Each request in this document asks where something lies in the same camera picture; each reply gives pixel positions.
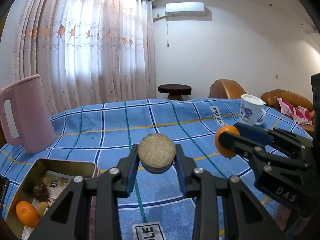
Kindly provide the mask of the orange tangerine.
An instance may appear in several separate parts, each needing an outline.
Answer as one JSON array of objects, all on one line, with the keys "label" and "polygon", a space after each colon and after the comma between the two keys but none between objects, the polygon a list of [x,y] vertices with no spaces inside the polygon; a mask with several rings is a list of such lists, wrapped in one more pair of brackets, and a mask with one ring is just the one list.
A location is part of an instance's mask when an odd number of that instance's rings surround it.
[{"label": "orange tangerine", "polygon": [[217,151],[225,158],[232,159],[236,156],[236,154],[231,150],[231,146],[233,145],[233,137],[229,136],[228,133],[233,135],[240,136],[239,130],[232,126],[226,125],[221,127],[216,135],[215,135],[215,146]]}]

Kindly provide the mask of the cork-lidded small jar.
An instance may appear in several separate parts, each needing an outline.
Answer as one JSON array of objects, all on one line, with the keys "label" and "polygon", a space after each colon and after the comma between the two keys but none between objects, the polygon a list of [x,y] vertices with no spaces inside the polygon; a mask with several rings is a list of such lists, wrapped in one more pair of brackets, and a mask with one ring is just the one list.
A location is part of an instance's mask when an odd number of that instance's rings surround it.
[{"label": "cork-lidded small jar", "polygon": [[171,167],[175,155],[175,144],[163,134],[149,134],[138,145],[140,162],[152,174],[166,172]]}]

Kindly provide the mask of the white mug blue print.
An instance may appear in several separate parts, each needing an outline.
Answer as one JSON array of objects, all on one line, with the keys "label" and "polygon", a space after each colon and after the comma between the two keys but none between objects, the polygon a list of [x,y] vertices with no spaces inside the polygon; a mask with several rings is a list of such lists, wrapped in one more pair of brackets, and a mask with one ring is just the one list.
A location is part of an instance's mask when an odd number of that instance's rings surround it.
[{"label": "white mug blue print", "polygon": [[242,94],[239,120],[249,126],[260,126],[266,118],[266,103],[253,95]]}]

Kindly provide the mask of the pink floral cushion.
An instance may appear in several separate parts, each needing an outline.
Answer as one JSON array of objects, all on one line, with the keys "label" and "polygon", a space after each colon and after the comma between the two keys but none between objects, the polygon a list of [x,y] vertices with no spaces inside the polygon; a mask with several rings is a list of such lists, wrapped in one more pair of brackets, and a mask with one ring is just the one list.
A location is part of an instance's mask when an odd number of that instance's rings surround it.
[{"label": "pink floral cushion", "polygon": [[280,105],[280,112],[289,116],[294,122],[300,125],[312,125],[310,111],[302,106],[294,107],[283,98],[277,98]]}]

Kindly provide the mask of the tangerine inside tin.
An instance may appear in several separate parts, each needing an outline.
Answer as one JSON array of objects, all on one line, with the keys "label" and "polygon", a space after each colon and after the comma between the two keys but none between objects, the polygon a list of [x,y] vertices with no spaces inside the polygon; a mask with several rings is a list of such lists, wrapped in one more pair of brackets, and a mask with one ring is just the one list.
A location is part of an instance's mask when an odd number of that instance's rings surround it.
[{"label": "tangerine inside tin", "polygon": [[20,222],[31,229],[35,228],[40,221],[38,211],[29,202],[20,201],[17,203],[16,215]]}]

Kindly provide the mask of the gold metal tin box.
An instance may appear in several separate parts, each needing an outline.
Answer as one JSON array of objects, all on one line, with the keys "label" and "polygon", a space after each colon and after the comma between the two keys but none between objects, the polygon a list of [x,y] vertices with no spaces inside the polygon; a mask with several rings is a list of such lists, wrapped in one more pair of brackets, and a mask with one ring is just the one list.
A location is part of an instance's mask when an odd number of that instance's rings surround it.
[{"label": "gold metal tin box", "polygon": [[94,178],[98,174],[99,169],[92,162],[37,159],[33,165],[23,168],[23,180],[17,191],[8,192],[7,225],[18,239],[28,239],[32,229],[22,224],[17,216],[16,205],[19,202],[30,203],[35,209],[40,209],[40,216],[44,216],[74,177]]}]

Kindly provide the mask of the pink plastic pitcher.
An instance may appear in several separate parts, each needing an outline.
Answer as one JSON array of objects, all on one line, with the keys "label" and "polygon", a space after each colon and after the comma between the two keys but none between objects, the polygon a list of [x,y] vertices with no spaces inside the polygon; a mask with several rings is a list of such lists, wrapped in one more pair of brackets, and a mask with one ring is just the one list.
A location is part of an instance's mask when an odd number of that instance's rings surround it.
[{"label": "pink plastic pitcher", "polygon": [[[5,102],[11,104],[18,137],[13,137],[5,113]],[[21,145],[28,154],[48,148],[56,138],[44,100],[40,75],[25,77],[1,89],[1,126],[6,141]]]}]

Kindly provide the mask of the dark round stool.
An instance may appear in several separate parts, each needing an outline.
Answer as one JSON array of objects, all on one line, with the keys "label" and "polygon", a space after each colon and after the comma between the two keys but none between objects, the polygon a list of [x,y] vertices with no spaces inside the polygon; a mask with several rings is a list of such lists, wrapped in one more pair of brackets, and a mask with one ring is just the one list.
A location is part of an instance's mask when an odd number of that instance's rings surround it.
[{"label": "dark round stool", "polygon": [[181,84],[164,84],[158,86],[158,92],[162,94],[168,93],[169,100],[182,101],[183,96],[191,95],[192,87]]}]

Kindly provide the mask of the sheer floral curtain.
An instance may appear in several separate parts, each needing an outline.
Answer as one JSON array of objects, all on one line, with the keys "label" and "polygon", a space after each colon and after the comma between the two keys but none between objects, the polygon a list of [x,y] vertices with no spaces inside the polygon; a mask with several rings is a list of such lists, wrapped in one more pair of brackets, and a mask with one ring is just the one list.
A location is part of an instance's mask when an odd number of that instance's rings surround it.
[{"label": "sheer floral curtain", "polygon": [[156,96],[154,0],[26,0],[13,80],[38,74],[49,114]]}]

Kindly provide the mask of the white wall air conditioner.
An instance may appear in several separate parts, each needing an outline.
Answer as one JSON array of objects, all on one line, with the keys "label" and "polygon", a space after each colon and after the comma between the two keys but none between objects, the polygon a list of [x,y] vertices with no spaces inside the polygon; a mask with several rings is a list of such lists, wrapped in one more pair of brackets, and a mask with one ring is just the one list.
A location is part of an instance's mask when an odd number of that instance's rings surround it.
[{"label": "white wall air conditioner", "polygon": [[159,20],[185,20],[206,15],[206,7],[203,2],[176,2],[165,4],[165,14],[157,15],[153,21]]}]

